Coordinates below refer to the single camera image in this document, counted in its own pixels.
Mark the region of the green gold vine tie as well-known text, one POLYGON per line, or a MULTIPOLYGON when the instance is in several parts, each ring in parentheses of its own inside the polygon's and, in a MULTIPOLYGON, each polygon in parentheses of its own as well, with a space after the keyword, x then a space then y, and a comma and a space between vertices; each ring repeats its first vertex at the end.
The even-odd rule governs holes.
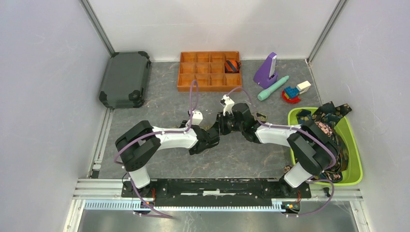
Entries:
POLYGON ((252 116, 250 112, 233 111, 231 115, 223 115, 223 112, 217 114, 217 118, 212 127, 219 129, 220 134, 228 134, 232 131, 248 131, 256 129, 260 124, 266 123, 267 116, 264 114, 256 113, 252 116))

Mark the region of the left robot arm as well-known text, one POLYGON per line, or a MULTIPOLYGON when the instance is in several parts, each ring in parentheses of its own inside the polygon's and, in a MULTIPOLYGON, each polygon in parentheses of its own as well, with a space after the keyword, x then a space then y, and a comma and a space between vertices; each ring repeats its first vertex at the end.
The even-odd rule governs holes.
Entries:
POLYGON ((198 125, 186 126, 186 122, 182 121, 179 128, 159 128, 143 120, 115 141, 122 165, 134 183, 133 190, 140 197, 146 197, 152 191, 146 164, 157 151, 185 148, 194 155, 219 144, 218 128, 205 130, 198 125))

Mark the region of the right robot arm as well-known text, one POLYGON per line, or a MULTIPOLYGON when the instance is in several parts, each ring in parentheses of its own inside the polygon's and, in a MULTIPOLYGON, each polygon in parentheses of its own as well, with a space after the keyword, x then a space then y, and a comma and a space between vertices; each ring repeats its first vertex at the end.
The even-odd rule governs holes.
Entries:
POLYGON ((293 126, 263 123, 254 117, 246 103, 228 100, 220 103, 223 106, 217 123, 220 134, 238 131, 252 143, 291 148, 298 162, 280 179, 279 191, 283 196, 292 197, 302 183, 335 165, 336 146, 314 121, 293 126))

